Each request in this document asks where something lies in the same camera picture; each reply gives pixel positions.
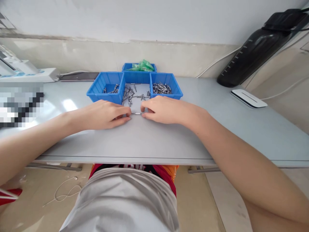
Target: table surface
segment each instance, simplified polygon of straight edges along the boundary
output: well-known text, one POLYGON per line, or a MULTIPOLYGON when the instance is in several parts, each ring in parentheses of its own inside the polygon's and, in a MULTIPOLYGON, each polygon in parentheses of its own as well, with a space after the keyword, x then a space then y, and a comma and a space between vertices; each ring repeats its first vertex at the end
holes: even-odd
MULTIPOLYGON (((216 120, 279 166, 309 166, 309 136, 270 107, 252 109, 215 79, 177 78, 182 100, 205 108, 216 120)), ((44 84, 43 112, 26 128, 63 112, 91 104, 86 92, 92 82, 44 84)), ((136 85, 146 93, 149 85, 136 85)), ((133 98, 132 111, 140 112, 133 98)), ((71 135, 37 158, 43 162, 213 165, 209 152, 190 130, 132 115, 124 126, 71 135)), ((25 128, 0 130, 0 138, 25 128)))

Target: black water bottle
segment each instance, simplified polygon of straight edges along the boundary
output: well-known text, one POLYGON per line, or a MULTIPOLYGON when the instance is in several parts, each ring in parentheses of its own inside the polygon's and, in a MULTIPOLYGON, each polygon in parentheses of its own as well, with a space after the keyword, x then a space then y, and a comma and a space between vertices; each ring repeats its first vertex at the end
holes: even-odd
POLYGON ((307 22, 307 14, 299 9, 273 14, 247 39, 218 76, 217 82, 226 87, 243 83, 293 36, 292 28, 300 24, 303 27, 307 22))

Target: white device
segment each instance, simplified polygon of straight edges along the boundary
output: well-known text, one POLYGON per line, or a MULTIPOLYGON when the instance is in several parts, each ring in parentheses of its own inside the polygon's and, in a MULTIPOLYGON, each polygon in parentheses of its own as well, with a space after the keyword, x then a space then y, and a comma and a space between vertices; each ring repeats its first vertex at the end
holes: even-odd
POLYGON ((16 55, 0 44, 4 60, 14 69, 0 60, 0 82, 55 82, 59 80, 59 71, 55 68, 37 69, 29 60, 20 60, 16 55))
POLYGON ((55 82, 60 72, 56 68, 38 69, 37 74, 25 74, 15 71, 15 75, 1 76, 0 82, 55 82))
POLYGON ((247 104, 251 108, 257 109, 266 107, 267 104, 256 96, 253 96, 251 93, 248 93, 246 90, 238 89, 232 90, 231 94, 241 100, 243 103, 247 104))

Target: blue plastic bin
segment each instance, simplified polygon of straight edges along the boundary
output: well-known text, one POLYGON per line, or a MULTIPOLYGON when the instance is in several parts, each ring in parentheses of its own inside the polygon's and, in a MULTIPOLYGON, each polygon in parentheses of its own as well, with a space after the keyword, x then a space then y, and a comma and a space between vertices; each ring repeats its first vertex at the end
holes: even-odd
POLYGON ((150 83, 150 72, 124 72, 123 77, 126 83, 150 83))
POLYGON ((122 104, 123 93, 125 91, 125 81, 122 72, 101 72, 90 86, 86 95, 90 97, 93 102, 98 100, 106 100, 116 104, 122 104), (116 86, 118 87, 118 93, 112 92, 116 86))
MULTIPOLYGON (((155 66, 155 64, 151 64, 154 68, 154 73, 157 72, 157 67, 155 66)), ((136 73, 150 73, 150 72, 145 72, 145 71, 128 71, 128 69, 132 68, 132 63, 125 63, 123 66, 122 66, 122 71, 123 72, 136 72, 136 73)))
POLYGON ((183 93, 181 92, 181 89, 176 81, 176 78, 174 77, 174 74, 172 73, 150 73, 150 97, 154 98, 155 96, 166 96, 173 99, 180 99, 183 96, 183 93), (172 94, 154 94, 154 90, 152 88, 153 83, 162 83, 162 84, 168 84, 170 88, 172 89, 172 94))

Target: green plastic bag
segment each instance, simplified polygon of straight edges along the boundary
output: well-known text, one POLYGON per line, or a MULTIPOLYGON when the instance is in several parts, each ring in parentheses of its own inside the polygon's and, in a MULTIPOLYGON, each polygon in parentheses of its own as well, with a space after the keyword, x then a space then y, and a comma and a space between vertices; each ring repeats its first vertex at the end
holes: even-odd
POLYGON ((145 72, 153 72, 155 69, 153 66, 146 60, 141 61, 139 64, 132 64, 132 68, 128 69, 128 71, 145 71, 145 72))

